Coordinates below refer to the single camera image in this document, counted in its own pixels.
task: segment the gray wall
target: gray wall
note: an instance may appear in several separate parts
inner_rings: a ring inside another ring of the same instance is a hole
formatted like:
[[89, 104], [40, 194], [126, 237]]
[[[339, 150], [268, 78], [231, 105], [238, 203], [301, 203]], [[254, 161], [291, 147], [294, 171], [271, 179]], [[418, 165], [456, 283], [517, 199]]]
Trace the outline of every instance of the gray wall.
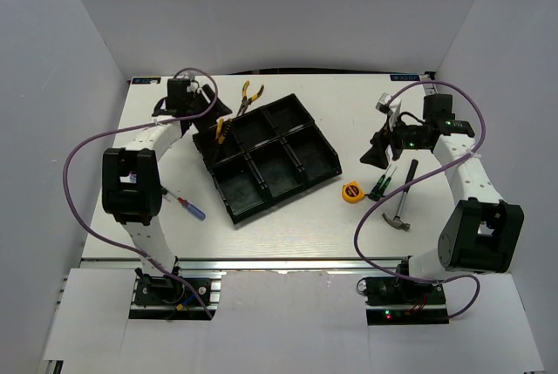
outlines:
[[[439, 69], [480, 102], [483, 163], [525, 211], [512, 274], [550, 373], [558, 373], [557, 71], [558, 0], [476, 0]], [[461, 103], [458, 111], [472, 117]]]
[[[79, 0], [0, 0], [0, 12], [0, 371], [29, 374], [85, 240], [65, 204], [62, 165], [85, 136], [115, 125], [126, 81]], [[73, 167], [85, 215], [102, 149]]]
[[126, 76], [436, 70], [473, 0], [82, 0]]

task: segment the tape measure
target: tape measure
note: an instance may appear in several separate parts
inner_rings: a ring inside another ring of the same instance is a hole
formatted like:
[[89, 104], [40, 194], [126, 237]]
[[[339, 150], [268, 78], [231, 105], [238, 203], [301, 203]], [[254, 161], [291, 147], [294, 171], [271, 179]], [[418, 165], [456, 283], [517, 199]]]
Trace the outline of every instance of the tape measure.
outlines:
[[341, 196], [350, 204], [356, 204], [357, 202], [363, 200], [366, 195], [364, 194], [363, 189], [354, 180], [349, 182], [347, 185], [343, 185]]

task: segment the screwdriver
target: screwdriver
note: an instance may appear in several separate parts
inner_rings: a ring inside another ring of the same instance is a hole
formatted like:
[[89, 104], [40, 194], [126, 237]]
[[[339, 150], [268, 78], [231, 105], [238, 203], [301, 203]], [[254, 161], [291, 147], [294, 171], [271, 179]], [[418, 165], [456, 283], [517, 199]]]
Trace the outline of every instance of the screwdriver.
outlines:
[[386, 179], [385, 178], [385, 176], [387, 175], [387, 169], [386, 169], [385, 173], [378, 180], [378, 183], [376, 184], [376, 186], [372, 189], [372, 192], [370, 193], [369, 197], [371, 197], [374, 201], [379, 201], [379, 199], [382, 198], [382, 196], [384, 195], [385, 189], [388, 187], [388, 185], [390, 185], [391, 177], [393, 176], [393, 174], [397, 170], [398, 170], [398, 167], [395, 167], [393, 169], [393, 171], [391, 172], [391, 175], [388, 176], [387, 179]]
[[376, 185], [374, 186], [374, 188], [372, 189], [372, 191], [370, 192], [370, 194], [368, 194], [368, 196], [373, 199], [374, 195], [376, 195], [378, 193], [378, 191], [380, 190], [380, 188], [382, 187], [382, 182], [384, 182], [385, 179], [385, 175], [387, 174], [387, 171], [390, 170], [391, 164], [387, 167], [387, 169], [385, 170], [384, 174], [382, 176], [380, 176], [380, 179], [378, 180], [378, 182], [376, 182]]
[[206, 220], [206, 214], [203, 211], [201, 211], [199, 208], [197, 208], [194, 204], [184, 200], [182, 197], [179, 197], [178, 195], [176, 195], [172, 191], [169, 191], [165, 187], [161, 187], [161, 189], [163, 191], [163, 195], [170, 194], [171, 196], [173, 196], [196, 219], [198, 219], [199, 221]]

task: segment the black compartment organizer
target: black compartment organizer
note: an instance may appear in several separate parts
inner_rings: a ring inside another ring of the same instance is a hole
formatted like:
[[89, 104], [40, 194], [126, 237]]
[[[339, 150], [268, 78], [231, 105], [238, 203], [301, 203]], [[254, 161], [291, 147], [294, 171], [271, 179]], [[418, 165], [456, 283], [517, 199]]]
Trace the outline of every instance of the black compartment organizer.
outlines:
[[195, 134], [194, 143], [233, 223], [341, 174], [337, 153], [294, 93], [235, 119], [217, 153], [215, 130]]

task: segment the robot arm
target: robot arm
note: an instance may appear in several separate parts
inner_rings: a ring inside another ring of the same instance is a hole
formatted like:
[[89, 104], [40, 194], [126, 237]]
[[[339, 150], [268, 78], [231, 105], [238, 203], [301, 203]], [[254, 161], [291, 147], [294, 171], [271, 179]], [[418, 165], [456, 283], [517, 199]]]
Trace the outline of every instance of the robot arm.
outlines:
[[[161, 116], [171, 119], [172, 116]], [[103, 183], [108, 184], [109, 175], [126, 163], [135, 169], [127, 169], [127, 180], [118, 180], [119, 189], [103, 189], [103, 207], [112, 213], [117, 222], [128, 232], [136, 248], [145, 250], [166, 271], [172, 272], [176, 258], [169, 249], [160, 226], [158, 213], [162, 203], [157, 162], [168, 148], [182, 138], [180, 122], [147, 128], [122, 149], [107, 149], [103, 156]], [[122, 207], [128, 204], [128, 210]], [[162, 276], [147, 259], [141, 257], [144, 274]]]
[[[386, 169], [386, 150], [397, 160], [403, 150], [429, 149], [447, 165], [474, 146], [474, 132], [466, 121], [455, 119], [452, 95], [425, 97], [423, 120], [407, 125], [399, 99], [387, 105], [384, 94], [377, 109], [388, 116], [372, 137], [371, 149], [361, 162]], [[453, 271], [506, 272], [523, 223], [520, 206], [507, 204], [488, 179], [479, 157], [446, 170], [455, 209], [439, 236], [438, 246], [409, 259], [408, 274], [417, 278], [446, 279]]]
[[[157, 103], [153, 116], [164, 121], [205, 110], [214, 92], [208, 85], [194, 89], [192, 83], [189, 78], [169, 79], [167, 97]], [[158, 218], [162, 190], [157, 162], [192, 124], [198, 130], [204, 129], [214, 125], [221, 115], [231, 112], [217, 100], [210, 113], [200, 119], [149, 127], [126, 146], [106, 149], [103, 155], [103, 209], [128, 232], [136, 248], [146, 251], [168, 272], [178, 273], [178, 260], [167, 245]], [[163, 290], [176, 288], [176, 282], [163, 276], [147, 259], [141, 258], [141, 262], [142, 270], [138, 275], [144, 281], [151, 284], [159, 281], [157, 286]]]

